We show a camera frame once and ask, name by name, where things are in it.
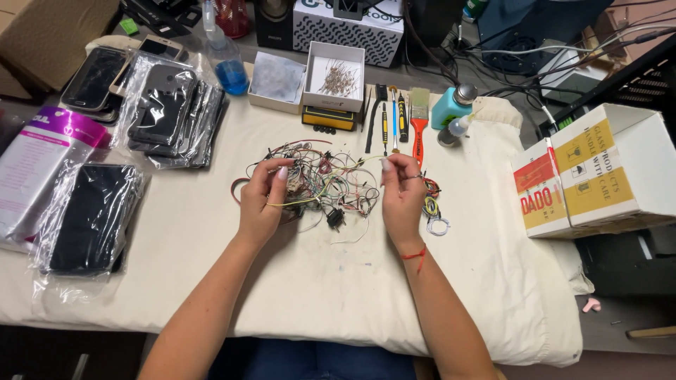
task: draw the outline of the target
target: philips speaker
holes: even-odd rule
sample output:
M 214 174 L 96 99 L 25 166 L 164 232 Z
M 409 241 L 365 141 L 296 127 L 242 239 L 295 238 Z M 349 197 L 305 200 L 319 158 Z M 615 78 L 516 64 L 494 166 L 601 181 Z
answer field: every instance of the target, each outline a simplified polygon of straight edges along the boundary
M 295 0 L 253 0 L 258 46 L 293 49 Z

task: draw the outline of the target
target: woman's right hand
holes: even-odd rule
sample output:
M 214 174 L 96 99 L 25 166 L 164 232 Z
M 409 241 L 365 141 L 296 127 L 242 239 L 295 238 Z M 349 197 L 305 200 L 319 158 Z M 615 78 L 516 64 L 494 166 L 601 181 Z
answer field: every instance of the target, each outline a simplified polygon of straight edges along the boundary
M 395 153 L 382 163 L 385 228 L 400 254 L 417 253 L 425 246 L 418 229 L 427 194 L 423 179 L 411 178 L 420 174 L 418 160 Z

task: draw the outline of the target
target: green sticker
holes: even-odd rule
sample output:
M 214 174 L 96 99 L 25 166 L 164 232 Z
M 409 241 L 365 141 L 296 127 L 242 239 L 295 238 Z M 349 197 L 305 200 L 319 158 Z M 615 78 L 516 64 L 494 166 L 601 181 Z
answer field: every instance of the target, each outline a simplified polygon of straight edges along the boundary
M 443 119 L 443 122 L 441 122 L 441 125 L 448 126 L 448 124 L 451 121 L 453 121 L 454 119 L 457 119 L 457 118 L 459 118 L 459 116 L 457 116 L 457 115 L 448 115 L 448 116 L 446 116 L 445 119 Z
M 122 21 L 120 21 L 120 26 L 124 31 L 127 33 L 128 36 L 138 33 L 139 28 L 136 26 L 136 23 L 134 23 L 134 20 L 130 18 L 126 18 Z

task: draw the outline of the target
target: smartphone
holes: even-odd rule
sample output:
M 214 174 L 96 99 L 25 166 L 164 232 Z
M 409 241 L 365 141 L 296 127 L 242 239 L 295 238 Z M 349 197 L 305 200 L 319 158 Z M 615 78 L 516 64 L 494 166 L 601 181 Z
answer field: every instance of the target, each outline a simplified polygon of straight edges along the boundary
M 195 73 L 186 68 L 154 65 L 148 72 L 136 117 L 127 135 L 140 143 L 173 146 L 189 112 Z
M 99 111 L 106 105 L 108 88 L 120 74 L 127 53 L 107 46 L 92 49 L 61 95 L 61 102 L 84 111 Z
M 169 41 L 168 39 L 163 39 L 162 37 L 149 35 L 148 37 L 145 37 L 145 40 L 143 40 L 139 46 L 139 50 L 146 53 L 159 55 L 160 57 L 168 58 L 170 60 L 175 60 L 183 53 L 183 45 Z M 124 86 L 126 85 L 124 82 L 124 77 L 129 71 L 129 63 L 130 60 L 127 60 L 127 62 L 124 63 L 120 74 L 110 85 L 108 90 L 111 93 L 124 97 Z
M 49 269 L 63 275 L 107 271 L 122 250 L 124 224 L 136 205 L 133 165 L 85 164 L 68 200 Z

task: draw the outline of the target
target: teal bottle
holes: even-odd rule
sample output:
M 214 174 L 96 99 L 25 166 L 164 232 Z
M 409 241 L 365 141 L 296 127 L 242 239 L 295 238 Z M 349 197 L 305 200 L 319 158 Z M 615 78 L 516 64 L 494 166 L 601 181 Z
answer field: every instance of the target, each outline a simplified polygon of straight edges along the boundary
M 472 103 L 478 95 L 479 90 L 470 83 L 462 83 L 458 88 L 450 87 L 432 107 L 432 128 L 444 129 L 453 119 L 471 114 Z

